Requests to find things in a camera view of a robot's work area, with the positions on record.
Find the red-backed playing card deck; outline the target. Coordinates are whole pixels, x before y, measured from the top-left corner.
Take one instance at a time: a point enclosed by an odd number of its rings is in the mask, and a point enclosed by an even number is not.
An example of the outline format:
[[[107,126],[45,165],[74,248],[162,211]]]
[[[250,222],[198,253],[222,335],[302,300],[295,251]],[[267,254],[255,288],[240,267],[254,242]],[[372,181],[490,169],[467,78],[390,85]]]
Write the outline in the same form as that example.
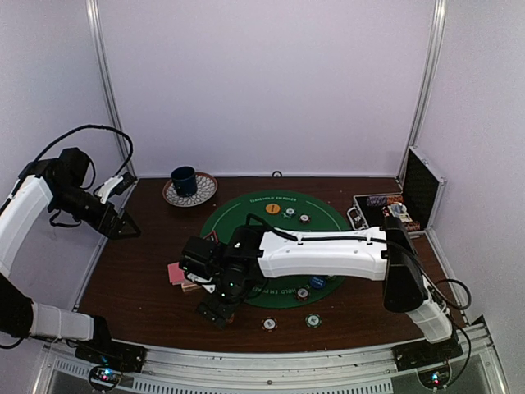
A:
[[[185,278],[185,273],[179,267],[179,263],[167,265],[169,282],[173,286],[178,286],[183,292],[196,291],[200,286]]]

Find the green 20 chip stack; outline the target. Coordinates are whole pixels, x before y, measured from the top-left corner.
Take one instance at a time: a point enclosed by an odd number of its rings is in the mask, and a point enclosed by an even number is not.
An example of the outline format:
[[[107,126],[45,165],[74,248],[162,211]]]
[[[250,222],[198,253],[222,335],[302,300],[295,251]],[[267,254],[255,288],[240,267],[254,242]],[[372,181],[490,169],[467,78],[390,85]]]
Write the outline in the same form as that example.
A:
[[[304,321],[308,328],[318,328],[322,325],[322,318],[319,314],[308,314]]]

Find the blue small blind button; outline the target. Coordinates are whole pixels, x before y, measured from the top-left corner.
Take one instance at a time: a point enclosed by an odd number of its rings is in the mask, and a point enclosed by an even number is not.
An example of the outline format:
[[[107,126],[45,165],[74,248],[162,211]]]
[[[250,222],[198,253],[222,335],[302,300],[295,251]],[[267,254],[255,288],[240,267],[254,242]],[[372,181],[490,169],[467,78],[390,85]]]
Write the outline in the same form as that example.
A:
[[[324,277],[312,276],[309,278],[309,285],[315,290],[322,290],[327,285],[327,280]]]

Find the orange big blind button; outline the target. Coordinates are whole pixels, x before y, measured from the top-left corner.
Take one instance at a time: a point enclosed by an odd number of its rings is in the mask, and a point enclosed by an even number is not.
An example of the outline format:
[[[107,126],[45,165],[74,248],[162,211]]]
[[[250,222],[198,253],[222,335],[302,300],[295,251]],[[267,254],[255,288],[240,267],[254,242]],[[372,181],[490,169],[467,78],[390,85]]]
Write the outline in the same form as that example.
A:
[[[278,204],[271,203],[265,207],[265,210],[269,214],[278,214],[281,211],[281,207]]]

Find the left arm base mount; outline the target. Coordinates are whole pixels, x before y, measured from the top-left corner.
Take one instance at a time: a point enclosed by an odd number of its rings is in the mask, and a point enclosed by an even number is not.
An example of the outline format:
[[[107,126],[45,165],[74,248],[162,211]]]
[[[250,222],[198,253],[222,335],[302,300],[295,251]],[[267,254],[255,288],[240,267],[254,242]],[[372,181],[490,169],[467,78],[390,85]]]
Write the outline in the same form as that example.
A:
[[[115,389],[127,373],[141,373],[147,351],[142,346],[112,343],[100,350],[87,342],[74,344],[75,357],[93,366],[88,372],[88,383],[96,391],[108,393]]]

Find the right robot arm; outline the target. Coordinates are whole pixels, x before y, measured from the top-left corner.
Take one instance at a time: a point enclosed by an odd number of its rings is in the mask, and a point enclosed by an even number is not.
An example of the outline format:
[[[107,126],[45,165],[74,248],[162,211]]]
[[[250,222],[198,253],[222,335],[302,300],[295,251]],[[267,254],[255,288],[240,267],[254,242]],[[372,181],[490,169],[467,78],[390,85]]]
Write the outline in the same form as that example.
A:
[[[249,293],[271,279],[292,276],[357,277],[381,282],[383,305],[407,314],[422,332],[421,356],[439,361],[452,348],[453,326],[444,296],[431,289],[404,225],[359,231],[291,231],[250,213],[229,242],[191,237],[183,250],[185,276],[207,297],[199,313],[224,328]]]

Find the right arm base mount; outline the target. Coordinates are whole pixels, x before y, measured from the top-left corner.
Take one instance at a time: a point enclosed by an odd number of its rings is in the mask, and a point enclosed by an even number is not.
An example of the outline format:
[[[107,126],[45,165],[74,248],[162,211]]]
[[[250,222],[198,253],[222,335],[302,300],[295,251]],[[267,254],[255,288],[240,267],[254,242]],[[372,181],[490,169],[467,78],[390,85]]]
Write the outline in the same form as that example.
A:
[[[392,354],[399,372],[414,369],[423,387],[437,391],[452,382],[450,361],[460,357],[463,348],[452,341],[439,344],[416,341],[394,346]]]

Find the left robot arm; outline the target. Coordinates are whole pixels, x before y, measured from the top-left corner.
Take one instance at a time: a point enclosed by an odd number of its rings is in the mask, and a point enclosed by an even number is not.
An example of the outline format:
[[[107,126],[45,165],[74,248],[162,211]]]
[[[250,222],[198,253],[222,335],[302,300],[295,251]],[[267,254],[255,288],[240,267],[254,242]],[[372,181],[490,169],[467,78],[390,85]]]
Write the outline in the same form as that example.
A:
[[[53,216],[69,213],[72,227],[87,223],[109,240],[139,236],[130,215],[117,212],[109,200],[130,188],[135,177],[128,172],[112,176],[90,194],[82,187],[90,163],[90,157],[77,148],[64,149],[57,158],[29,163],[2,206],[1,331],[18,342],[28,337],[82,341],[100,364],[110,364],[117,358],[118,348],[105,318],[37,303],[9,279],[19,248],[43,211]]]

